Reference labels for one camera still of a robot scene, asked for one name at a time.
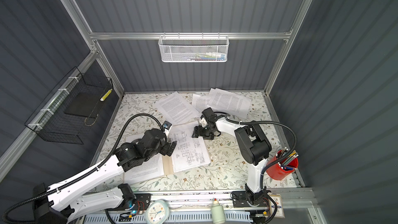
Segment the printed paper sheet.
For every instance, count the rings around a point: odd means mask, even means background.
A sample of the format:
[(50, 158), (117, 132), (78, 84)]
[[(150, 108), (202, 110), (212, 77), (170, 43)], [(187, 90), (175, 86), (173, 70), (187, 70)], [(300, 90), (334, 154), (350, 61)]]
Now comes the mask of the printed paper sheet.
[(172, 125), (185, 124), (200, 117), (200, 113), (178, 92), (161, 98), (154, 105)]
[(142, 165), (134, 167), (124, 173), (125, 184), (141, 183), (164, 175), (163, 156), (154, 155)]
[(245, 119), (251, 106), (251, 99), (222, 89), (211, 89), (207, 104), (213, 111), (228, 113)]
[(199, 112), (202, 113), (205, 109), (209, 108), (208, 104), (211, 99), (209, 95), (193, 94), (192, 106)]

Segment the beige paper folder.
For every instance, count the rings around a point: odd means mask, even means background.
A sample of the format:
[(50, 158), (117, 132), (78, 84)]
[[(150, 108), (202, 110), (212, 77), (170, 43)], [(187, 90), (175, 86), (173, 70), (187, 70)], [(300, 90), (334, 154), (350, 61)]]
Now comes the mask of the beige paper folder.
[(163, 156), (164, 176), (174, 175), (172, 166), (172, 156)]

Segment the technical drawing paper sheet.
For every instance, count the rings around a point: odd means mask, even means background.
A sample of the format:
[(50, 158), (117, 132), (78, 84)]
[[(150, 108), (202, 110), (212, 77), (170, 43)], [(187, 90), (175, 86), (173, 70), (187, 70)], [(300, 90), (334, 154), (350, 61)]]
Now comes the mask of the technical drawing paper sheet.
[(171, 128), (168, 138), (176, 143), (172, 154), (173, 172), (182, 172), (192, 168), (210, 165), (210, 156), (202, 137), (193, 138), (197, 121), (177, 125)]

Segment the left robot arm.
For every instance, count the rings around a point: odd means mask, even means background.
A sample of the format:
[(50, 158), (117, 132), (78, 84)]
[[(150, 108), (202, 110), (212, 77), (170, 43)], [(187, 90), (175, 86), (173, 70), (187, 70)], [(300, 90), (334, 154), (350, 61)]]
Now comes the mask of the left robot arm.
[[(158, 128), (147, 130), (141, 139), (130, 143), (120, 143), (129, 123), (137, 117), (149, 117), (158, 124)], [(136, 114), (125, 123), (113, 148), (105, 159), (92, 167), (64, 181), (45, 187), (44, 184), (34, 188), (34, 196), (9, 207), (2, 215), (7, 224), (21, 224), (22, 220), (9, 217), (15, 209), (32, 203), (34, 219), (32, 224), (68, 224), (82, 216), (99, 210), (123, 209), (134, 211), (143, 207), (128, 184), (89, 194), (88, 191), (117, 175), (132, 168), (141, 166), (153, 156), (161, 154), (171, 156), (176, 142), (167, 138), (172, 124), (156, 120), (150, 114)]]

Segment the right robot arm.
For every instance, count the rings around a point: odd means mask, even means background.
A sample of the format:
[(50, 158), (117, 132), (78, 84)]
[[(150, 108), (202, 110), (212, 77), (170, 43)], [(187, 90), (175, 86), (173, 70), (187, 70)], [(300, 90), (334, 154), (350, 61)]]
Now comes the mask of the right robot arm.
[[(213, 140), (223, 133), (235, 137), (240, 153), (248, 163), (245, 199), (249, 205), (257, 206), (268, 196), (263, 183), (264, 174), (277, 163), (288, 159), (288, 156), (292, 154), (297, 145), (297, 135), (290, 127), (279, 122), (255, 120), (242, 122), (230, 119), (229, 116), (227, 113), (214, 112), (210, 107), (203, 110), (200, 125), (194, 128), (192, 137)], [(273, 162), (268, 162), (272, 146), (260, 127), (262, 124), (273, 124), (285, 128), (291, 133), (293, 138), (291, 149)]]

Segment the floral table mat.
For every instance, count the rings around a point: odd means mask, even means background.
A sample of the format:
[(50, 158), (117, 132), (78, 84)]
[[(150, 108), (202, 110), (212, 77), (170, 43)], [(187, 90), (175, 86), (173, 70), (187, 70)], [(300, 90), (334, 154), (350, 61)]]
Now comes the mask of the floral table mat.
[[(234, 92), (251, 99), (249, 113), (244, 121), (271, 120), (268, 105), (264, 100), (264, 93)], [(171, 93), (130, 93), (125, 94), (116, 117), (111, 122), (110, 131), (104, 144), (99, 150), (99, 156), (95, 163), (104, 159), (113, 147), (125, 122), (137, 113), (147, 113), (162, 120), (163, 114), (154, 106), (155, 102)], [(133, 120), (124, 132), (120, 144), (127, 141), (127, 138), (144, 133), (151, 128), (158, 126), (150, 118), (138, 117)], [(272, 145), (270, 157), (281, 149), (279, 136), (276, 127), (273, 125), (261, 125)], [(247, 180), (247, 162), (239, 153), (236, 139), (231, 135), (222, 134), (213, 141), (205, 140), (209, 152), (210, 164), (190, 170), (177, 172), (157, 177), (151, 180), (131, 184), (134, 191), (177, 191), (177, 190), (221, 190), (221, 189), (243, 189)], [(94, 187), (90, 192), (102, 192), (110, 190), (121, 183), (125, 183), (124, 175), (116, 176), (100, 185)], [(296, 174), (290, 174), (283, 180), (274, 180), (264, 175), (264, 184), (267, 188), (296, 188), (300, 187)]]

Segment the yellow marker in basket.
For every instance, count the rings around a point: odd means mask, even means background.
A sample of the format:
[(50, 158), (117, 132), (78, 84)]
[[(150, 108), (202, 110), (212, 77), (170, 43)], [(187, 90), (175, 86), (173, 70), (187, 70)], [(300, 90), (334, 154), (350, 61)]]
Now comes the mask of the yellow marker in basket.
[(100, 101), (101, 101), (101, 102), (105, 101), (105, 100), (108, 98), (108, 96), (112, 93), (112, 91), (113, 91), (113, 89), (109, 89), (109, 90), (100, 98)]

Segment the white alarm clock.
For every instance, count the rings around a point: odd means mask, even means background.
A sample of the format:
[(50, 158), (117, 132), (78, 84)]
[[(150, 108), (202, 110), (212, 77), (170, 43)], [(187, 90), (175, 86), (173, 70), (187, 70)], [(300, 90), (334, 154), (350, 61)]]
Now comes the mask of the white alarm clock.
[(170, 216), (170, 207), (164, 200), (152, 202), (145, 211), (145, 221), (147, 224), (163, 224)]

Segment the red pen cup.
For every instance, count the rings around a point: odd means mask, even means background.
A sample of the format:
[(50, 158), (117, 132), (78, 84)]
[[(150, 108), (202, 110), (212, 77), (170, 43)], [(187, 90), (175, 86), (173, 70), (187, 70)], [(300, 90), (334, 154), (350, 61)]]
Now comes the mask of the red pen cup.
[(287, 159), (266, 170), (267, 175), (274, 180), (283, 180), (292, 174), (299, 165), (298, 153), (294, 151)]

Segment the white glue bottle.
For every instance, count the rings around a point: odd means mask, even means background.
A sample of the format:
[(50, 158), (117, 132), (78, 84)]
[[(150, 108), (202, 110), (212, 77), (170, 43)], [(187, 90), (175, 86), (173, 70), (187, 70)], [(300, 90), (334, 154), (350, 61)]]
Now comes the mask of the white glue bottle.
[(223, 206), (216, 198), (214, 198), (210, 211), (213, 224), (224, 224), (226, 222)]

